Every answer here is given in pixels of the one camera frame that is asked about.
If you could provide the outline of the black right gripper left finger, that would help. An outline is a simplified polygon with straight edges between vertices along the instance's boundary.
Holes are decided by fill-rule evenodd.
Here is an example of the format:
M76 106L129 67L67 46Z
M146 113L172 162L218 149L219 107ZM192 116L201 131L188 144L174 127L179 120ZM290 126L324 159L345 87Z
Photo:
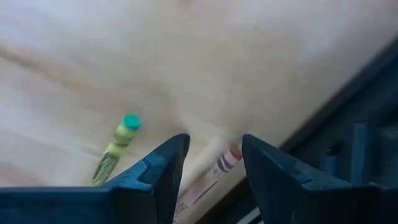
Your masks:
M6 187L1 223L172 223L190 146L178 134L100 187Z

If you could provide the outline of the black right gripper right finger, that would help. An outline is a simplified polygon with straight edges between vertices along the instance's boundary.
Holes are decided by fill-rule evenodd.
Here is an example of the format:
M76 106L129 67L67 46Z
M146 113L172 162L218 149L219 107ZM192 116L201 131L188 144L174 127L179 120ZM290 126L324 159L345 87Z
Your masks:
M264 223L397 224L397 189L355 186L245 134L244 166Z

